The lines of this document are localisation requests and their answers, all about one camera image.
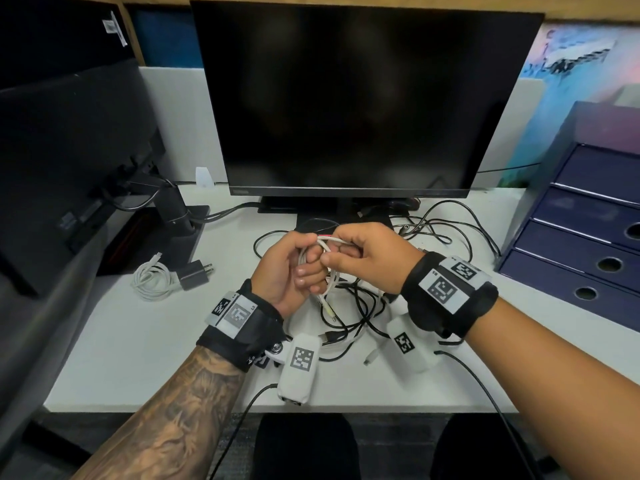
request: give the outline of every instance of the drawer handle hole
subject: drawer handle hole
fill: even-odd
[[[593,288],[589,288],[589,287],[578,288],[576,291],[573,292],[573,294],[576,295],[576,297],[580,299],[585,299],[587,301],[596,299],[598,297],[598,292]]]
[[[629,239],[640,241],[640,222],[636,222],[635,224],[631,224],[629,227],[627,227],[625,234]]]
[[[622,269],[622,261],[618,258],[602,258],[598,261],[598,269],[605,273],[617,273]]]

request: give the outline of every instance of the floor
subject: floor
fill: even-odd
[[[240,415],[233,415],[223,432],[214,464],[223,450]],[[39,421],[56,433],[95,451],[129,417],[119,413],[56,413]],[[260,424],[260,414],[249,414],[216,478],[247,480],[253,443]],[[345,414],[351,424],[360,452],[363,480],[424,480],[428,478],[434,448],[445,427],[447,414]],[[529,444],[535,457],[545,452],[518,415],[509,415],[514,426]],[[16,453],[0,480],[66,480],[72,472],[43,465],[22,452]]]

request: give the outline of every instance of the navy blue drawer unit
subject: navy blue drawer unit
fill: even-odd
[[[496,270],[640,331],[640,109],[576,103]]]

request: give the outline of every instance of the drawer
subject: drawer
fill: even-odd
[[[516,249],[640,291],[640,256],[530,221]]]
[[[640,157],[578,146],[556,183],[640,205]]]
[[[535,220],[640,250],[640,210],[549,188],[532,216]]]
[[[640,331],[640,296],[512,251],[500,273],[596,315]]]

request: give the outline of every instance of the black monitor screen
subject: black monitor screen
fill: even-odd
[[[543,19],[247,2],[192,8],[229,185],[254,195],[468,189]]]

